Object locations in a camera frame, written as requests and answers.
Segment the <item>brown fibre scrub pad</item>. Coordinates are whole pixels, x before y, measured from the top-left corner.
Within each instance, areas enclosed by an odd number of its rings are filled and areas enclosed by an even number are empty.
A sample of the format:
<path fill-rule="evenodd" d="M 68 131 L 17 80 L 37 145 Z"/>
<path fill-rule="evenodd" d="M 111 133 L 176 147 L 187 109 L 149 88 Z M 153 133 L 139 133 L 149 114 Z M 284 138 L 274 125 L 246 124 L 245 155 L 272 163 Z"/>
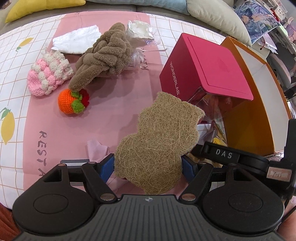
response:
<path fill-rule="evenodd" d="M 114 172 L 145 194 L 170 191 L 181 178 L 181 157 L 199 140 L 198 123 L 205 113 L 179 98 L 158 92 L 138 116 L 137 132 L 124 137 L 115 152 Z"/>

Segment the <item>orange crochet persimmon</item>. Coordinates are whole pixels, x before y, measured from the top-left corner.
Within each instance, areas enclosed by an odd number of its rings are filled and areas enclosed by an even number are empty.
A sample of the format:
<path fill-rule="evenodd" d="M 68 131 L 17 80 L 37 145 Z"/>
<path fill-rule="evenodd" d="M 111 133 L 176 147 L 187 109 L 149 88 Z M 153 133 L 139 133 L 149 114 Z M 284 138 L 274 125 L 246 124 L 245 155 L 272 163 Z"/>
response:
<path fill-rule="evenodd" d="M 89 94 L 81 89 L 79 92 L 65 89 L 58 96 L 58 106 L 64 114 L 80 114 L 89 105 Z"/>

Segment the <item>orange white cardboard box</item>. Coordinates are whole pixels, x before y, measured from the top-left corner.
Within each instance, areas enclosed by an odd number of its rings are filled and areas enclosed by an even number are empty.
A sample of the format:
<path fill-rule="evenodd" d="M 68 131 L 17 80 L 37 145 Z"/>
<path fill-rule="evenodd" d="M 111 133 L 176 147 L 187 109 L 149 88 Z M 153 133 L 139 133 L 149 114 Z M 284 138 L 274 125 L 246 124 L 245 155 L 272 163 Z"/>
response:
<path fill-rule="evenodd" d="M 283 151 L 292 119 L 280 83 L 269 64 L 232 37 L 221 44 L 230 50 L 253 94 L 224 115 L 229 147 L 269 156 Z"/>

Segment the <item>pink paper scrap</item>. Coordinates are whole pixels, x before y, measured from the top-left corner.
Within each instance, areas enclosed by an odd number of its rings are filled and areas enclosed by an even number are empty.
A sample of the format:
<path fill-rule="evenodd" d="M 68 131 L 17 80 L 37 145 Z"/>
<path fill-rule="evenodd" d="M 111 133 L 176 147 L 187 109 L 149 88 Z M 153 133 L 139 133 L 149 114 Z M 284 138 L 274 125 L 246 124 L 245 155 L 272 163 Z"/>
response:
<path fill-rule="evenodd" d="M 109 147 L 97 140 L 90 140 L 87 142 L 87 151 L 90 161 L 101 162 L 109 154 Z"/>

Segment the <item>magenta red box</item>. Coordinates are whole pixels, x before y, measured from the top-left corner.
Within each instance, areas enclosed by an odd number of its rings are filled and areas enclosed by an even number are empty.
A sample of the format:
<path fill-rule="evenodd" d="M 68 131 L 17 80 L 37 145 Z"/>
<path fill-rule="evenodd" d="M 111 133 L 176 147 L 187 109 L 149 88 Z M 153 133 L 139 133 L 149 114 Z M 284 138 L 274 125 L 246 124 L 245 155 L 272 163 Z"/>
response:
<path fill-rule="evenodd" d="M 231 51 L 182 33 L 159 75 L 163 92 L 183 101 L 204 93 L 253 100 L 247 80 Z"/>

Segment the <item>pink office chair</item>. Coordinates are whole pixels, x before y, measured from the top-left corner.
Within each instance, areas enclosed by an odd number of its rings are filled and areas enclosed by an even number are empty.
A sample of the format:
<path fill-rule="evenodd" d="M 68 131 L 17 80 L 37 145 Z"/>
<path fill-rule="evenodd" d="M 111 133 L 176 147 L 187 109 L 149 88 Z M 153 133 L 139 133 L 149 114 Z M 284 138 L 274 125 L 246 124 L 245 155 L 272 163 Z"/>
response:
<path fill-rule="evenodd" d="M 290 73 L 276 54 L 270 53 L 267 57 L 267 63 L 272 68 L 276 78 L 280 82 L 280 85 L 284 91 L 288 90 L 291 86 Z"/>

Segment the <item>pink white checked tablecloth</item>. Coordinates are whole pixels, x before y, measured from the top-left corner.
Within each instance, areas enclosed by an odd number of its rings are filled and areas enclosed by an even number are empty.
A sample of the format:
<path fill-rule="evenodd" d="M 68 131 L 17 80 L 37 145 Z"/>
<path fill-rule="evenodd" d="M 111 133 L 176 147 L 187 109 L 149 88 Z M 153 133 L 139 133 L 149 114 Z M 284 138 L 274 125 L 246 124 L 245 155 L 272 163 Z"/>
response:
<path fill-rule="evenodd" d="M 52 40 L 88 26 L 105 32 L 118 22 L 149 23 L 155 43 L 141 60 L 112 78 L 71 92 L 49 69 Z M 137 116 L 161 90 L 159 75 L 182 33 L 221 44 L 224 36 L 181 20 L 131 11 L 86 11 L 52 16 L 1 34 L 1 204 L 15 200 L 62 160 L 78 165 L 115 151 L 137 130 Z"/>

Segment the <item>white crumpled plastic bag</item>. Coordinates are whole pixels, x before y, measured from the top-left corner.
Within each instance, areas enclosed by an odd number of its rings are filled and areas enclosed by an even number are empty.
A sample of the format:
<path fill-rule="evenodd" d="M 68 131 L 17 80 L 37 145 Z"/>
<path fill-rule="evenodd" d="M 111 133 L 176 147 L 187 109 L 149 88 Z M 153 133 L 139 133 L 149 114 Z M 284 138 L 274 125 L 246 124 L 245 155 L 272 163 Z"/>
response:
<path fill-rule="evenodd" d="M 147 59 L 145 53 L 165 52 L 167 50 L 165 47 L 156 50 L 145 49 L 145 47 L 150 48 L 161 43 L 158 30 L 147 22 L 140 20 L 128 21 L 125 35 L 133 48 L 132 58 L 126 66 L 126 70 L 146 69 Z"/>

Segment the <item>beige grey cushion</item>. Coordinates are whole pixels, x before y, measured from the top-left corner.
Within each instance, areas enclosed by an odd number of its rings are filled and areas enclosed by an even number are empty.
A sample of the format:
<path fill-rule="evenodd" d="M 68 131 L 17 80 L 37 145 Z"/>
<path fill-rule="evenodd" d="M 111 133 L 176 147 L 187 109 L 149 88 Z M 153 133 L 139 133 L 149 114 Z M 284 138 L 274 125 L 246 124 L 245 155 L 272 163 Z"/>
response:
<path fill-rule="evenodd" d="M 241 18 L 234 12 L 234 1 L 191 0 L 186 1 L 189 14 L 200 21 L 251 46 L 251 38 Z"/>

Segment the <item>brown knotted plush towel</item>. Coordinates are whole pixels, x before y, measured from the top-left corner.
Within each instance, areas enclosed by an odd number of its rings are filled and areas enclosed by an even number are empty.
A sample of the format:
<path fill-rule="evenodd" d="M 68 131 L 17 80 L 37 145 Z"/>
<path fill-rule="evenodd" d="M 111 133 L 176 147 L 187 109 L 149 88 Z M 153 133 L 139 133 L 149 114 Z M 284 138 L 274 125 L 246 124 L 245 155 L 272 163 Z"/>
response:
<path fill-rule="evenodd" d="M 115 23 L 77 60 L 68 88 L 78 92 L 97 77 L 119 75 L 132 60 L 133 47 L 123 23 Z"/>

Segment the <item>pink white crochet pouch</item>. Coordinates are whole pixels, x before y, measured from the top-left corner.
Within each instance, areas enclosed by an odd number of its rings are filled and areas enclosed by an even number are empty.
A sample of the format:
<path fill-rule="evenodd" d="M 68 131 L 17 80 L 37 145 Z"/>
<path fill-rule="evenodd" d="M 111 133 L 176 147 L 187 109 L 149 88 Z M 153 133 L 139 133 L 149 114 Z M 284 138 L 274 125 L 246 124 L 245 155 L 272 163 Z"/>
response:
<path fill-rule="evenodd" d="M 46 52 L 32 64 L 27 75 L 27 87 L 31 95 L 49 95 L 74 75 L 68 59 L 59 51 Z"/>

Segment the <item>light blue cushion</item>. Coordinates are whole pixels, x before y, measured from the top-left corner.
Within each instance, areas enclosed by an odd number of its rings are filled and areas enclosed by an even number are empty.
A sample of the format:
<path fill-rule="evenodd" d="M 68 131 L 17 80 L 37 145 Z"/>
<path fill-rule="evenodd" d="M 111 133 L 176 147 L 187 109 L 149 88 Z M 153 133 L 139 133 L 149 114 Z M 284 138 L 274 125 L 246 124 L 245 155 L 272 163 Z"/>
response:
<path fill-rule="evenodd" d="M 90 0 L 98 4 L 153 6 L 189 15 L 186 0 Z"/>

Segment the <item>white folded tissue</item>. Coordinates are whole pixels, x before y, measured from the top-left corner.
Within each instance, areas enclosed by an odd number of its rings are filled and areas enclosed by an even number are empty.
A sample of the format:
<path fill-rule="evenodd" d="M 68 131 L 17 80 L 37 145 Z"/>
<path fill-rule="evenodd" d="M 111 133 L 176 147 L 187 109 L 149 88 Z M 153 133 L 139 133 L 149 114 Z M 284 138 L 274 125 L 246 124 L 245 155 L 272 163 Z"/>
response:
<path fill-rule="evenodd" d="M 53 39 L 54 51 L 65 54 L 83 54 L 101 37 L 97 25 L 79 28 Z"/>

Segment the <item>beige sofa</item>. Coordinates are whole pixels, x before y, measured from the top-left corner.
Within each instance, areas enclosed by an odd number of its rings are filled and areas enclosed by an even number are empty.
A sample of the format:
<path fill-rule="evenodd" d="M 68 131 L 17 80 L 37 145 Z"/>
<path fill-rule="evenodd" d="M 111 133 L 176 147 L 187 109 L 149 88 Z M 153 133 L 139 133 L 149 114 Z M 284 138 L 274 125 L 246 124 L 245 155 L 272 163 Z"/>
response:
<path fill-rule="evenodd" d="M 6 23 L 12 10 L 20 6 L 19 1 L 12 1 L 6 10 L 1 11 L 1 33 L 49 16 L 81 11 L 117 10 L 167 16 L 201 24 L 203 27 L 210 26 L 231 35 L 238 33 L 241 26 L 240 17 L 234 12 L 233 5 L 234 1 L 86 1 L 84 5 L 69 8 L 29 10 L 28 15 L 21 16 L 22 20 L 17 17 L 11 23 Z"/>

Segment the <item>yellow cushion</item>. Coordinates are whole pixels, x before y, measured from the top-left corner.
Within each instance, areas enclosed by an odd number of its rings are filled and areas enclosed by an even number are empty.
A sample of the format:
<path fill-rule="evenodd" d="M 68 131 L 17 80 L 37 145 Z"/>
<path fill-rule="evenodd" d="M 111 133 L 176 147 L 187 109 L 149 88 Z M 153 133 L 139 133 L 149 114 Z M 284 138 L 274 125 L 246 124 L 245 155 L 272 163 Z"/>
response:
<path fill-rule="evenodd" d="M 38 11 L 70 8 L 85 4 L 85 0 L 19 0 L 9 11 L 5 23 L 13 22 Z"/>

